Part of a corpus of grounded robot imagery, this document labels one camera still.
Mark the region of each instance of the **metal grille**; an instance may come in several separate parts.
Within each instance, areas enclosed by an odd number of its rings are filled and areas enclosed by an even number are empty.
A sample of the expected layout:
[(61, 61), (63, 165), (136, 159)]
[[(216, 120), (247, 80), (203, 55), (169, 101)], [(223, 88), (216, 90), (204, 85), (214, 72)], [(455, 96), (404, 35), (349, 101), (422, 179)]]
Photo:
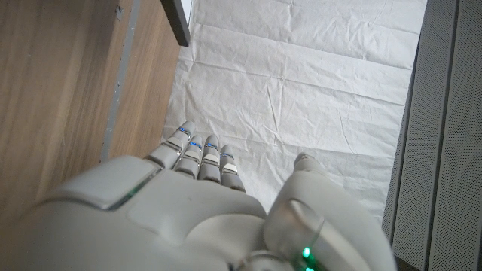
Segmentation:
[(393, 236), (396, 256), (425, 269), (456, 1), (429, 1), (419, 42)]
[(480, 2), (460, 2), (456, 33), (429, 270), (482, 269)]
[(397, 151), (393, 161), (392, 177), (390, 178), (389, 191), (386, 196), (385, 211), (383, 212), (382, 230), (386, 238), (393, 242), (393, 226), (395, 223), (396, 208), (398, 203), (398, 188), (400, 187), (401, 169), (403, 167), (403, 157), (405, 151), (405, 142), (407, 139), (408, 116), (410, 114), (410, 104), (412, 102), (413, 78), (416, 71), (416, 58), (413, 64), (412, 78), (408, 87), (407, 101), (405, 102), (404, 116), (401, 119), (400, 134), (398, 135)]

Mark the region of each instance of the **robotic arm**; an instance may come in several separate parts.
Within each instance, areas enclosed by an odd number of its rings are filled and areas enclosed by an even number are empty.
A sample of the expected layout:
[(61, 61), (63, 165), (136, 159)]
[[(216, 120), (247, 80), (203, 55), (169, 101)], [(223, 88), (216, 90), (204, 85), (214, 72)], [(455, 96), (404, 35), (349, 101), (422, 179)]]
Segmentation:
[(374, 219), (314, 158), (267, 215), (229, 146), (182, 124), (145, 159), (117, 157), (58, 187), (3, 230), (0, 269), (396, 270)]

